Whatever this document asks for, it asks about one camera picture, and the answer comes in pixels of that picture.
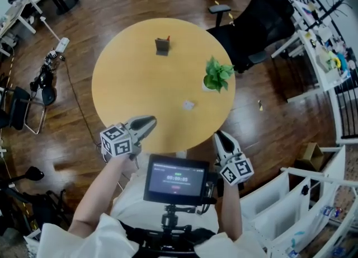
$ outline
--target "green plant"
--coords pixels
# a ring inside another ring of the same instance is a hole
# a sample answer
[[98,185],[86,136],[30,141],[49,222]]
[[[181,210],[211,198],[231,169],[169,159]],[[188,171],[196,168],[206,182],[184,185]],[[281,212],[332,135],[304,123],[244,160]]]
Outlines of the green plant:
[[207,88],[217,90],[220,93],[222,87],[228,89],[227,79],[234,73],[233,65],[220,65],[220,63],[211,57],[206,63],[206,76],[204,84]]

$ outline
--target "round wooden table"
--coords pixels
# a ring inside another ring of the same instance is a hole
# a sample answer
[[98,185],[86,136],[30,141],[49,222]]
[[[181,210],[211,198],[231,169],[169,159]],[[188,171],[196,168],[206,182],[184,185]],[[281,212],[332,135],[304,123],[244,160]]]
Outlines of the round wooden table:
[[[156,38],[170,35],[168,56],[156,55]],[[172,18],[138,22],[117,34],[97,60],[92,78],[95,108],[106,126],[133,116],[154,115],[157,126],[142,141],[149,153],[185,151],[220,128],[235,95],[235,76],[228,91],[202,89],[211,56],[231,64],[220,43],[198,26]],[[188,100],[192,110],[183,109]]]

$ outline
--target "monitor screen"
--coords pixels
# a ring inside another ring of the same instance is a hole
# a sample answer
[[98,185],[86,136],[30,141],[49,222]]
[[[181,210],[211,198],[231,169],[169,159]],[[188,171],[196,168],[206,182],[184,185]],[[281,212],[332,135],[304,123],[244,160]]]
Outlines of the monitor screen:
[[149,191],[158,193],[200,196],[204,170],[202,168],[154,163]]

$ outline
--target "cardboard box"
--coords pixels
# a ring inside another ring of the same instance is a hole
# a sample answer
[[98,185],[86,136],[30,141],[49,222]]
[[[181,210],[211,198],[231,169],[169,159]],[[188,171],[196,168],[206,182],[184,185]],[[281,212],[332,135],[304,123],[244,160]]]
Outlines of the cardboard box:
[[309,171],[320,171],[323,166],[324,155],[317,143],[308,143],[301,146],[295,162],[296,168]]

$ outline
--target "white pot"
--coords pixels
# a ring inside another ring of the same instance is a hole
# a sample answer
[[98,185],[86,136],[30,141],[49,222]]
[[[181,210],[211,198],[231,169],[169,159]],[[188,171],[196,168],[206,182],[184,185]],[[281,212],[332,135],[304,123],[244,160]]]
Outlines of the white pot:
[[202,89],[205,91],[205,92],[212,92],[212,91],[216,91],[216,89],[209,89],[208,87],[205,86],[204,84],[204,79],[202,80]]

